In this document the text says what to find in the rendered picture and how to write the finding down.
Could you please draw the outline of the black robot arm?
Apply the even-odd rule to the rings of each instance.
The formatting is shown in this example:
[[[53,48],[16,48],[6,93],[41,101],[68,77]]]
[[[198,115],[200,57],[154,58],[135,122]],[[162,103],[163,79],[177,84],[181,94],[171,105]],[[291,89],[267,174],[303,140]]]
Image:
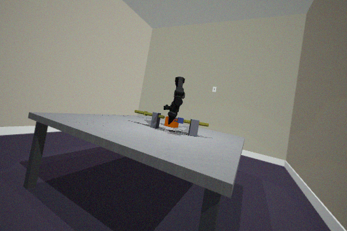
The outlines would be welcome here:
[[[172,110],[172,105],[180,106],[183,103],[183,100],[185,98],[185,92],[183,89],[183,83],[185,82],[185,79],[183,77],[176,77],[175,78],[175,85],[176,89],[174,92],[174,100],[172,101],[172,104],[170,106],[166,105],[164,106],[164,110]]]

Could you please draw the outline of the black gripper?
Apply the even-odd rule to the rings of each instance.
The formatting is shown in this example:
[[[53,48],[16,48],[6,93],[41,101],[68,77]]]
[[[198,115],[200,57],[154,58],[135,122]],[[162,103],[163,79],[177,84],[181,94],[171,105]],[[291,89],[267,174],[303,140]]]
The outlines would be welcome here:
[[[179,110],[179,106],[173,104],[172,110],[168,112],[168,116],[169,116],[168,124],[170,124],[175,119],[175,117],[177,116],[178,110]]]

